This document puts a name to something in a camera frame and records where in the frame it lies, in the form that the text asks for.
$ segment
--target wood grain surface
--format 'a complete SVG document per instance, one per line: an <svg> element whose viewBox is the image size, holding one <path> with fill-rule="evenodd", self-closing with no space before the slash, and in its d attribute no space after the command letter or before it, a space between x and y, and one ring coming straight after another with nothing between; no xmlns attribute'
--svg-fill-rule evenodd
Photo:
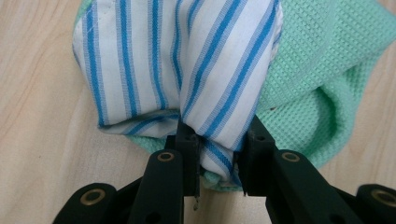
<svg viewBox="0 0 396 224"><path fill-rule="evenodd" d="M100 133L74 60L79 0L0 0L0 223L51 223L79 188L117 189L144 172L149 154L122 136ZM396 1L381 3L394 14ZM353 136L320 169L355 193L365 183L396 189L396 43L370 79ZM270 223L263 198L203 189L186 199L185 223Z"/></svg>

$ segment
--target blue stripe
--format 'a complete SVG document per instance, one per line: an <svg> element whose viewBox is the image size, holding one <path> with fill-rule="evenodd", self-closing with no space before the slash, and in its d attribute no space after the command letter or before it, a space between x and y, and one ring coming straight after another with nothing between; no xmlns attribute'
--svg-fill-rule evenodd
<svg viewBox="0 0 396 224"><path fill-rule="evenodd" d="M231 164L230 159L227 158L227 156L225 156L212 142L206 140L204 145L206 154L209 156L209 158L215 164L217 164L224 171L224 173L227 174L227 176L230 176L230 174L233 172L233 165Z"/></svg>
<svg viewBox="0 0 396 224"><path fill-rule="evenodd" d="M116 2L117 45L125 113L127 118L137 116L140 112L138 88L134 73L132 54L131 2Z"/></svg>
<svg viewBox="0 0 396 224"><path fill-rule="evenodd" d="M268 17L268 11L262 17L253 38L250 40L247 50L240 63L238 64L233 78L227 86L227 90L222 94L219 103L199 133L204 133L205 137L216 137L223 129L228 118L233 113L236 104L256 66L262 56L265 48L271 39L271 33L274 30L275 8L271 5L271 15Z"/></svg>
<svg viewBox="0 0 396 224"><path fill-rule="evenodd" d="M188 17L187 17L187 32L190 35L191 27L194 23L195 17L198 14L199 9L201 8L204 1L202 0L195 0L192 5L190 6Z"/></svg>
<svg viewBox="0 0 396 224"><path fill-rule="evenodd" d="M159 122L164 122L166 119L178 120L178 114L168 115L168 116L160 115L160 116L155 116L154 118L151 119L146 119L135 125L130 131L127 132L127 135L140 134L145 130L151 128L155 124Z"/></svg>
<svg viewBox="0 0 396 224"><path fill-rule="evenodd" d="M198 62L195 64L191 74L191 82L187 95L187 103L184 105L182 118L190 114L193 105L200 95L205 80L209 76L219 54L224 47L226 39L230 34L236 20L246 4L245 1L227 1L221 10L215 25L212 27L209 37L206 39L204 49L201 51Z"/></svg>
<svg viewBox="0 0 396 224"><path fill-rule="evenodd" d="M168 107L163 90L161 72L161 29L163 17L163 1L151 0L148 2L148 66L151 75L151 84L156 96L157 106L164 110Z"/></svg>
<svg viewBox="0 0 396 224"><path fill-rule="evenodd" d="M182 78L182 70L180 65L180 49L181 49L181 36L180 36L180 20L179 20L179 13L180 13L180 5L183 0L177 0L176 10L175 10L175 26L176 31L174 35L174 43L172 46L172 63L177 75L177 91L180 92L181 88L181 78Z"/></svg>
<svg viewBox="0 0 396 224"><path fill-rule="evenodd" d="M91 74L91 84L93 91L93 98L95 99L96 106L98 109L98 125L103 127L108 124L107 119L107 108L106 108L106 97L102 80L102 70L100 62L100 50L99 50L99 36L98 36L98 23L97 23L97 3L93 3L87 8L86 15L86 28L89 29L86 32L87 40L84 43L88 47L89 54L89 68L90 71L87 76Z"/></svg>
<svg viewBox="0 0 396 224"><path fill-rule="evenodd" d="M87 8L88 12L92 10L92 7ZM88 27L87 27L87 15L82 17L82 47L84 53L84 63L85 63L85 74L90 86L90 90L93 91L92 79L91 79L91 65L90 65L90 53L88 52Z"/></svg>

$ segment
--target waffle texture fabric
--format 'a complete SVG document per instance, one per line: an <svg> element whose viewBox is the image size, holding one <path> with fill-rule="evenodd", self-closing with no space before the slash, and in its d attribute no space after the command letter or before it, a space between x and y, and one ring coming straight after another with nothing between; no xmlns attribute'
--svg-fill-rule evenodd
<svg viewBox="0 0 396 224"><path fill-rule="evenodd" d="M242 148L269 63L278 0L96 0L73 47L105 133L165 139L181 118L205 139L202 167L240 186Z"/></svg>
<svg viewBox="0 0 396 224"><path fill-rule="evenodd" d="M283 0L282 7L279 49L256 114L279 148L300 151L319 167L351 135L375 62L396 38L396 18L374 0ZM150 152L164 144L130 138ZM223 187L221 176L209 171L204 184L240 189Z"/></svg>

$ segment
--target striped cloth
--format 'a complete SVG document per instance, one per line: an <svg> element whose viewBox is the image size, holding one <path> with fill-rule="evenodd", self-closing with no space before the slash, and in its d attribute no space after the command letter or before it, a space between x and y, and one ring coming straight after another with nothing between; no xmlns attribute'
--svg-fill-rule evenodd
<svg viewBox="0 0 396 224"><path fill-rule="evenodd" d="M105 133L165 138L182 120L201 164L240 186L241 149L280 37L278 0L97 0L73 49Z"/></svg>

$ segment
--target screw hole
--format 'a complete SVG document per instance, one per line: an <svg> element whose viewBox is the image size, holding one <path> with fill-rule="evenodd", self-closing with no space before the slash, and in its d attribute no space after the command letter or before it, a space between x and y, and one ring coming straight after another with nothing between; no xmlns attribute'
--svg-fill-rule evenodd
<svg viewBox="0 0 396 224"><path fill-rule="evenodd" d="M174 157L175 155L170 152L163 152L160 155L158 155L157 159L159 161L171 161Z"/></svg>
<svg viewBox="0 0 396 224"><path fill-rule="evenodd" d="M146 223L155 224L161 221L161 215L157 212L152 212L146 216Z"/></svg>
<svg viewBox="0 0 396 224"><path fill-rule="evenodd" d="M396 207L396 196L382 189L373 189L372 196L377 201L390 207Z"/></svg>
<svg viewBox="0 0 396 224"><path fill-rule="evenodd" d="M259 141L261 141L261 142L265 140L265 137L264 137L264 136L257 136L256 138L257 138L257 140L259 140Z"/></svg>
<svg viewBox="0 0 396 224"><path fill-rule="evenodd" d="M99 192L92 192L87 195L87 201L94 201L94 200L98 199L99 197L100 197Z"/></svg>
<svg viewBox="0 0 396 224"><path fill-rule="evenodd" d="M345 224L346 223L346 221L344 220L343 217L341 217L339 215L335 215L335 214L330 215L330 221L335 224Z"/></svg>

